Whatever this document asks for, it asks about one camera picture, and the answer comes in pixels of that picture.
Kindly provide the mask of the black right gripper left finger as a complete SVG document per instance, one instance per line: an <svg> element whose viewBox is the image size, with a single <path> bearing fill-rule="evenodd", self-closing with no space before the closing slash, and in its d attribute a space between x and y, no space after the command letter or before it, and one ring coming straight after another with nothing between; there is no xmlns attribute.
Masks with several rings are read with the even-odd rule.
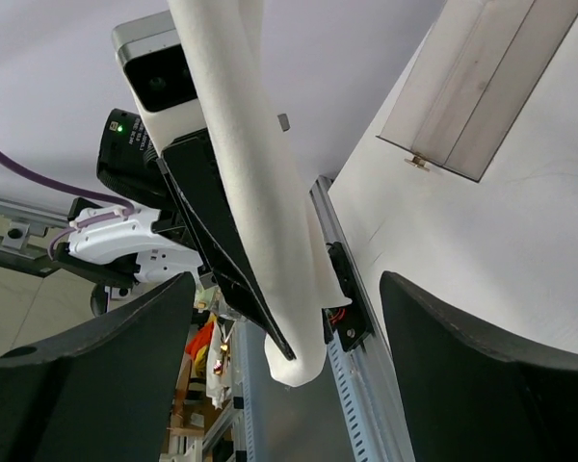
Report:
<svg viewBox="0 0 578 462"><path fill-rule="evenodd" d="M0 356L0 461L156 461L192 319L182 273Z"/></svg>

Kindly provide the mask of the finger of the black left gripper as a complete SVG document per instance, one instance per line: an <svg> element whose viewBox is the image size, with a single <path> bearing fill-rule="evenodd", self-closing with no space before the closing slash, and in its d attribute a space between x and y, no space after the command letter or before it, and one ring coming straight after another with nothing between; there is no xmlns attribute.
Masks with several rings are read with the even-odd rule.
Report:
<svg viewBox="0 0 578 462"><path fill-rule="evenodd" d="M206 134L175 139L157 161L203 264L226 303L261 327L289 361L297 358L257 283L223 188Z"/></svg>

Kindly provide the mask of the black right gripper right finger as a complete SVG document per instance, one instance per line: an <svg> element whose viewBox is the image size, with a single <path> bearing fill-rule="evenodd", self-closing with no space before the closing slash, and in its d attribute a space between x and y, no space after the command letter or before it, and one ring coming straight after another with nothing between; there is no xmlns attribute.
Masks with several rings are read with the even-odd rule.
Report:
<svg viewBox="0 0 578 462"><path fill-rule="evenodd" d="M418 461L578 461L578 354L462 311L402 275L380 279Z"/></svg>

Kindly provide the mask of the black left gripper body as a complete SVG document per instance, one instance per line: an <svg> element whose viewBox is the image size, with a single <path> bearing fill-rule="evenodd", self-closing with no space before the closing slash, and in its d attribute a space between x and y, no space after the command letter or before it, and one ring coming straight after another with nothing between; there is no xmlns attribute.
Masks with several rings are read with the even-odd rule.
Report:
<svg viewBox="0 0 578 462"><path fill-rule="evenodd" d="M96 176L111 192L132 202L134 213L94 227L96 263L132 257L141 270L203 270L157 160L142 119L113 109L102 132Z"/></svg>

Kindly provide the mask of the white paper napkin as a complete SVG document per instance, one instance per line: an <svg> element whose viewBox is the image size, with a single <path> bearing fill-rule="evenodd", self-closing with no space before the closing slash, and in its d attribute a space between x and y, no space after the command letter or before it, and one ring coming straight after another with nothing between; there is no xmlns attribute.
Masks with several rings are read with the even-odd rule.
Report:
<svg viewBox="0 0 578 462"><path fill-rule="evenodd" d="M348 304L296 158L265 91L261 1L172 1L170 11L256 280L297 358L264 350L271 377L300 387L327 357L323 311Z"/></svg>

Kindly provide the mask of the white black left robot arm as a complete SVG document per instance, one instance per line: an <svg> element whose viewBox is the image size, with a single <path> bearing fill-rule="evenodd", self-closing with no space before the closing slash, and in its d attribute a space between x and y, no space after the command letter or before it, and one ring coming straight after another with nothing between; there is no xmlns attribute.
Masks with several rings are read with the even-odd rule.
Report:
<svg viewBox="0 0 578 462"><path fill-rule="evenodd" d="M219 286L228 305L269 334L285 359L296 359L256 281L201 115L188 116L158 149L139 115L113 109L96 176L127 202L73 202L72 230L52 252L64 269L121 289L190 271Z"/></svg>

